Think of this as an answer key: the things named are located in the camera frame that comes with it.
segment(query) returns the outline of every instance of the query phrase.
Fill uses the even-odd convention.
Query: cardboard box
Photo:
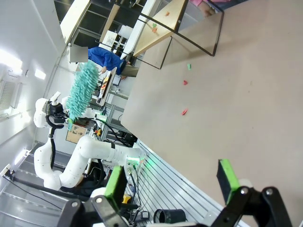
[[[72,143],[78,143],[80,138],[86,134],[86,131],[87,131],[86,128],[82,128],[78,125],[73,124],[71,131],[67,132],[65,140],[72,142]]]

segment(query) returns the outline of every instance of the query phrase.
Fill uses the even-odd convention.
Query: green light
[[[140,159],[138,157],[127,157],[127,160],[140,162]]]

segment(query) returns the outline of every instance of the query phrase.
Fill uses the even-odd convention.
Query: teal feather duster
[[[66,106],[70,110],[70,119],[72,122],[85,112],[92,93],[96,89],[98,77],[98,69],[91,60],[87,63],[81,63],[80,71],[75,72],[71,97],[66,102]]]

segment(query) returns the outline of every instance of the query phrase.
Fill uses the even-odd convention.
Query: desk
[[[106,90],[105,90],[105,95],[103,96],[103,95],[100,93],[100,95],[99,95],[99,97],[98,97],[98,98],[101,98],[101,97],[103,96],[103,98],[101,98],[100,103],[99,103],[100,106],[104,106],[104,104],[105,104],[105,102],[106,102],[106,100],[107,100],[107,96],[108,96],[108,94],[109,94],[110,87],[112,86],[113,81],[114,81],[114,77],[115,77],[115,74],[116,74],[116,70],[117,70],[117,67],[114,67],[114,69],[111,70],[111,72],[110,72],[110,74],[112,74],[112,76],[111,76],[110,80],[108,81],[108,86],[107,86],[107,88],[106,88]]]
[[[147,0],[143,9],[142,9],[142,13],[146,14],[146,15],[152,15],[157,7],[160,4],[160,0]],[[146,21],[147,19],[145,17],[139,16],[139,19],[142,21]],[[125,58],[127,56],[127,54],[125,53],[131,53],[134,48],[136,47],[136,44],[139,40],[139,37],[141,35],[142,29],[144,28],[144,23],[140,20],[137,20],[136,24],[134,25],[133,31],[131,33],[131,35],[129,36],[129,39],[126,42],[126,45],[124,47],[124,50],[121,55],[121,59]]]
[[[141,65],[121,117],[131,133],[222,205],[220,158],[229,158],[237,176],[257,190],[277,187],[293,226],[303,210],[302,11],[301,0],[250,0],[226,10],[215,57],[173,36],[162,70]],[[211,48],[219,17],[181,33]],[[155,63],[166,41],[144,60]]]

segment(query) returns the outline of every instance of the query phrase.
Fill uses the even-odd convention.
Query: blue shirt
[[[121,60],[118,55],[98,46],[89,49],[89,59],[102,67],[105,66],[107,70],[112,70],[114,67],[117,67],[117,75],[121,74],[126,64],[126,61]]]

